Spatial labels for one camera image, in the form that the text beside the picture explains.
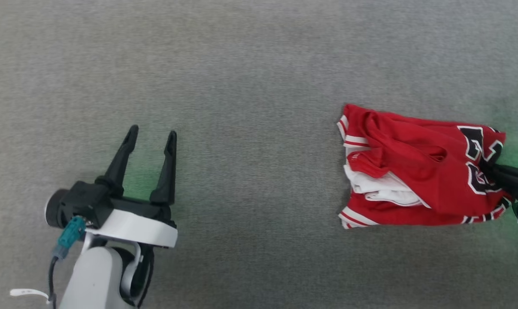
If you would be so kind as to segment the red Bulls 23 jersey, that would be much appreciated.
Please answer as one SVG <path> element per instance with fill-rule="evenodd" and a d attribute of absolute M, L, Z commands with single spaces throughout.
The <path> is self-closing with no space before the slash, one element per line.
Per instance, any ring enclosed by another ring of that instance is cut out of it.
<path fill-rule="evenodd" d="M 337 123 L 351 184 L 345 229 L 441 226 L 498 219 L 513 199 L 488 170 L 506 134 L 492 127 L 404 117 L 347 104 Z"/>

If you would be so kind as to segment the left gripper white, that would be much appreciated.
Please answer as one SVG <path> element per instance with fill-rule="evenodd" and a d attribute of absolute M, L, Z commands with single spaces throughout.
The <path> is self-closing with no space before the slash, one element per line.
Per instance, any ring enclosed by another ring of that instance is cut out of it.
<path fill-rule="evenodd" d="M 130 127 L 105 174 L 96 183 L 85 184 L 86 233 L 118 241 L 136 242 L 158 248 L 174 248 L 178 229 L 171 219 L 175 202 L 178 135 L 170 131 L 164 149 L 164 163 L 150 200 L 124 196 L 123 181 L 139 127 Z"/>

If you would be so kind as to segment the grey fabric sofa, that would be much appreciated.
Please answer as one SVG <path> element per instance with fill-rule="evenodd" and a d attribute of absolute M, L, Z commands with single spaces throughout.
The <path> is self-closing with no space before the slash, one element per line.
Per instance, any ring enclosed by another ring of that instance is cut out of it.
<path fill-rule="evenodd" d="M 353 103 L 507 133 L 518 0 L 0 0 L 0 309 L 43 309 L 58 188 L 127 196 L 178 133 L 173 218 L 144 309 L 518 309 L 518 223 L 345 230 Z"/>

